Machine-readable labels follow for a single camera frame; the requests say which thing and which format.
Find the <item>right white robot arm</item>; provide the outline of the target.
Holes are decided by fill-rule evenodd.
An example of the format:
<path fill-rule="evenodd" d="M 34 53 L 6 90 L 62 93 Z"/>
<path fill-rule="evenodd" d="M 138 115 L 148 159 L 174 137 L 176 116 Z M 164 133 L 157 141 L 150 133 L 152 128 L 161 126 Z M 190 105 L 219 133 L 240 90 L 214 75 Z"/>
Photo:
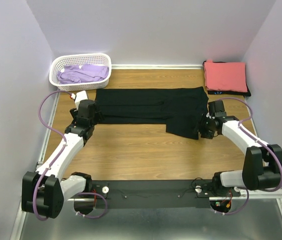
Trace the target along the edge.
<path fill-rule="evenodd" d="M 282 148 L 269 144 L 243 126 L 243 121 L 227 115 L 223 100 L 208 103 L 208 113 L 199 123 L 202 138 L 223 135 L 244 154 L 242 170 L 217 172 L 211 182 L 211 191 L 222 196 L 229 188 L 250 191 L 275 192 L 282 187 Z"/>

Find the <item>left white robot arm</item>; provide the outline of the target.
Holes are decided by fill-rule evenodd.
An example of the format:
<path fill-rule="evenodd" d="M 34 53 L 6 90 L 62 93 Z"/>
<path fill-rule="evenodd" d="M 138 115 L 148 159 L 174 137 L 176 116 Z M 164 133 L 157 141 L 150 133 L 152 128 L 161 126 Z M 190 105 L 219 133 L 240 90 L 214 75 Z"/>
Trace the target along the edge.
<path fill-rule="evenodd" d="M 92 137 L 94 127 L 102 120 L 96 101 L 81 100 L 70 111 L 73 121 L 65 129 L 62 140 L 49 159 L 35 172 L 22 178 L 21 209 L 33 213 L 40 221 L 56 218 L 63 203 L 75 195 L 94 195 L 92 178 L 81 172 L 62 180 L 66 168 Z"/>

